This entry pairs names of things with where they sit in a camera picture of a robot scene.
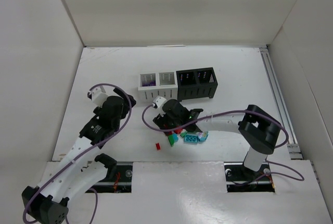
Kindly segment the red rounded lego brick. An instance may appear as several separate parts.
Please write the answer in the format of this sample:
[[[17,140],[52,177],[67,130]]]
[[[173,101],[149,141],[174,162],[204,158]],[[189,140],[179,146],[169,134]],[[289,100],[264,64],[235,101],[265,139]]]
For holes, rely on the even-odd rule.
[[[176,133],[176,134],[181,134],[182,131],[183,131],[183,129],[182,129],[182,128],[179,128],[179,129],[174,130],[174,133]]]

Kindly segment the purple lego brick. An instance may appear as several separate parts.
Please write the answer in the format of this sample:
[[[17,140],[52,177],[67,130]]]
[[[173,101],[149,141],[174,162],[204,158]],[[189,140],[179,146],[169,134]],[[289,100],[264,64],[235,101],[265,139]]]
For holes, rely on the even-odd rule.
[[[142,87],[149,87],[149,86],[156,86],[155,82],[148,82],[148,83],[143,83]]]

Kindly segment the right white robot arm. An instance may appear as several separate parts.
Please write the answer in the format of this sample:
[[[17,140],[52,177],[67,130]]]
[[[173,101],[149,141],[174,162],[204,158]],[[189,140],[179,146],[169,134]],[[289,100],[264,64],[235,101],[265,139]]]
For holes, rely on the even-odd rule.
[[[250,145],[243,166],[255,172],[273,154],[281,130],[281,124],[257,105],[213,114],[201,108],[188,110],[175,99],[158,96],[153,100],[153,108],[160,110],[153,119],[160,130],[182,128],[193,133],[220,131],[242,135]]]

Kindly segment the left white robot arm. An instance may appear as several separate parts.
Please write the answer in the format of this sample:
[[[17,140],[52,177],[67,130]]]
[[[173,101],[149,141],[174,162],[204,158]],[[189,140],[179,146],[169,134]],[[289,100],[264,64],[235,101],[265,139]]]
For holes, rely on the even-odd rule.
[[[114,96],[107,95],[102,85],[89,90],[87,96],[96,105],[94,115],[50,178],[23,190],[24,223],[28,223],[27,215],[32,223],[62,223],[77,196],[116,173],[117,161],[101,149],[124,128],[121,120],[130,119],[136,101],[117,86],[113,91]]]

